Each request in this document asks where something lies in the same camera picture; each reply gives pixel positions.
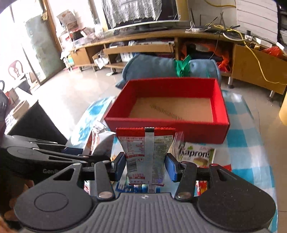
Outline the red white snack packet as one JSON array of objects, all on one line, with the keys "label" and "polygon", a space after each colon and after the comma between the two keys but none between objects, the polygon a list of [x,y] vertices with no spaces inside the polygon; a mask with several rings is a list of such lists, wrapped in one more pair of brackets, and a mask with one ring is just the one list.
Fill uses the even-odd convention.
[{"label": "red white snack packet", "polygon": [[130,185],[164,185],[164,161],[176,129],[161,127],[117,128]]}]

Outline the Kaprons wafer packet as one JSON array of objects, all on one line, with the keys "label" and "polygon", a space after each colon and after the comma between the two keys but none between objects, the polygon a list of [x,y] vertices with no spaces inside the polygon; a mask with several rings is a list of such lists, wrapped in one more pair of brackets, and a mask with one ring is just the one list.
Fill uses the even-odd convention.
[{"label": "Kaprons wafer packet", "polygon": [[179,162],[192,162],[197,167],[208,167],[213,163],[216,149],[202,144],[184,142],[179,148],[177,160]]}]

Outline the blue checked tablecloth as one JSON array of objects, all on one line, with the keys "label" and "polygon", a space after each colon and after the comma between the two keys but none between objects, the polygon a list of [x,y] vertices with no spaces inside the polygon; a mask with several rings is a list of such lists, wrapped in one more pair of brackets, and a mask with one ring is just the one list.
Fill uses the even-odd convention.
[{"label": "blue checked tablecloth", "polygon": [[[272,168],[261,135],[255,128],[253,116],[243,96],[223,91],[230,120],[230,129],[223,144],[211,144],[215,149],[214,163],[229,168],[239,177],[267,192],[276,199]],[[115,97],[93,102],[84,112],[67,142],[68,147],[83,149],[94,121],[104,122]]]}]

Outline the red cardboard box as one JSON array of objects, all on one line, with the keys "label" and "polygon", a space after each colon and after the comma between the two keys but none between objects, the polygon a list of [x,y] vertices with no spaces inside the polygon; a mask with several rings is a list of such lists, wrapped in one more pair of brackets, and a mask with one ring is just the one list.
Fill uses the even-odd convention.
[{"label": "red cardboard box", "polygon": [[154,78],[128,81],[105,114],[117,128],[165,127],[187,142],[222,144],[230,121],[217,79]]}]

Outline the blue rolled blanket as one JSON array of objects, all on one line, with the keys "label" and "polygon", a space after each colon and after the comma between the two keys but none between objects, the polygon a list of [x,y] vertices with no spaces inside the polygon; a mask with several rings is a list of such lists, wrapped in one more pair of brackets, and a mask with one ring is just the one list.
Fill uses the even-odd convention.
[{"label": "blue rolled blanket", "polygon": [[221,83],[221,73],[215,60],[191,59],[175,60],[145,54],[137,54],[124,67],[122,80],[116,87],[123,89],[128,81],[146,78],[215,78]]}]

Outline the wooden TV cabinet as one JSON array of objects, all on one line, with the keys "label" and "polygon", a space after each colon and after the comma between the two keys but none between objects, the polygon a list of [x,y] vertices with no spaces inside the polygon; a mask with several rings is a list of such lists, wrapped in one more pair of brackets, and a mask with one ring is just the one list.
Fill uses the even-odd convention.
[{"label": "wooden TV cabinet", "polygon": [[217,43],[230,53],[231,72],[222,72],[233,80],[240,80],[263,87],[278,94],[286,90],[286,58],[278,58],[265,53],[264,46],[256,49],[253,42],[232,41],[223,35],[207,32],[185,32],[183,29],[141,32],[128,35],[116,35],[100,40],[92,40],[80,46],[65,50],[73,59],[74,66],[95,66],[93,55],[103,51],[108,56],[106,67],[123,69],[126,62],[116,62],[120,53],[156,53],[168,54],[182,60],[180,46],[184,43]]}]

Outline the orange plastic bag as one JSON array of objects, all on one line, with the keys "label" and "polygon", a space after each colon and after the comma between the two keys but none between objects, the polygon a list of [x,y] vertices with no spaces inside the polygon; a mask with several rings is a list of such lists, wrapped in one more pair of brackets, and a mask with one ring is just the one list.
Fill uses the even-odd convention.
[{"label": "orange plastic bag", "polygon": [[231,72],[230,53],[217,43],[184,43],[180,46],[180,55],[183,58],[215,60],[222,72]]}]

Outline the flat screen television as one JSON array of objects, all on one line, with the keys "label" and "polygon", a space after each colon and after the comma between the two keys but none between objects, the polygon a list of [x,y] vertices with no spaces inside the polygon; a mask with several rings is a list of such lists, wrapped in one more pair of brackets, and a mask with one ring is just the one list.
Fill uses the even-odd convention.
[{"label": "flat screen television", "polygon": [[162,31],[187,26],[188,1],[102,1],[107,28],[115,35]]}]

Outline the lace television cover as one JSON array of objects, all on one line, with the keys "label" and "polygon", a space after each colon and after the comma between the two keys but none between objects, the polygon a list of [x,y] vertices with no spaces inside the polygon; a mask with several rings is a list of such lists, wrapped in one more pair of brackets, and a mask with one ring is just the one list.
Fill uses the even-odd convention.
[{"label": "lace television cover", "polygon": [[105,16],[113,29],[117,24],[141,18],[158,20],[162,11],[162,1],[102,1]]}]

